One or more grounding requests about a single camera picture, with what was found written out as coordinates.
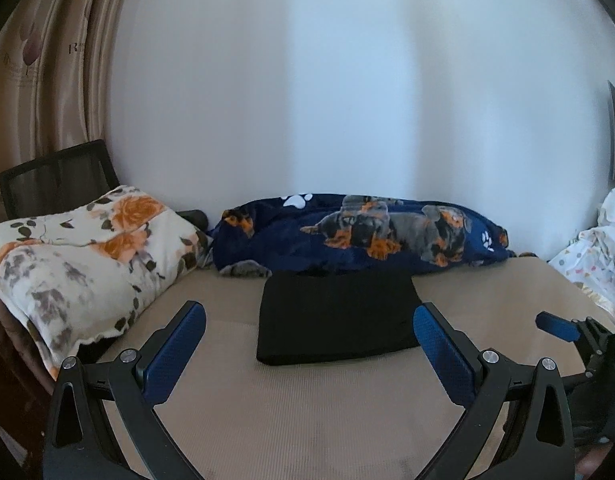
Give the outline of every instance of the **blue dog blanket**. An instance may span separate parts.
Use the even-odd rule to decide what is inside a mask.
[[[507,259],[507,232],[442,202],[315,194],[255,200],[223,212],[211,232],[223,274],[398,267],[424,274]]]

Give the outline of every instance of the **beige curtain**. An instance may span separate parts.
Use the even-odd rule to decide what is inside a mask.
[[[107,70],[120,5],[17,5],[0,32],[0,172],[105,137]]]

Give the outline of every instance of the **black pad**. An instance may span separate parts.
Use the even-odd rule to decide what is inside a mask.
[[[420,304],[404,270],[319,277],[275,272],[261,301],[256,358],[306,364],[414,348],[412,316]]]

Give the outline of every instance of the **white wall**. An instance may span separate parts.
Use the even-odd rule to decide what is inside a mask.
[[[446,200],[551,257],[607,192],[615,28],[596,0],[125,0],[121,180],[212,221],[249,200]]]

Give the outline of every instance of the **bed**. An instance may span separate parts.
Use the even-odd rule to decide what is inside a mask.
[[[613,328],[605,311],[537,258],[412,281],[422,300],[433,301],[477,347],[532,365],[550,356],[562,375],[581,372],[583,365],[572,344],[534,327],[537,313],[594,316]],[[186,300],[198,300],[208,314],[206,335],[156,412],[206,479],[414,478],[462,413],[423,351],[324,365],[263,365],[254,356],[264,283],[196,270],[158,298],[102,361],[140,348]],[[128,463],[149,477],[113,403],[107,410]],[[504,418],[501,412],[475,474],[487,468]]]

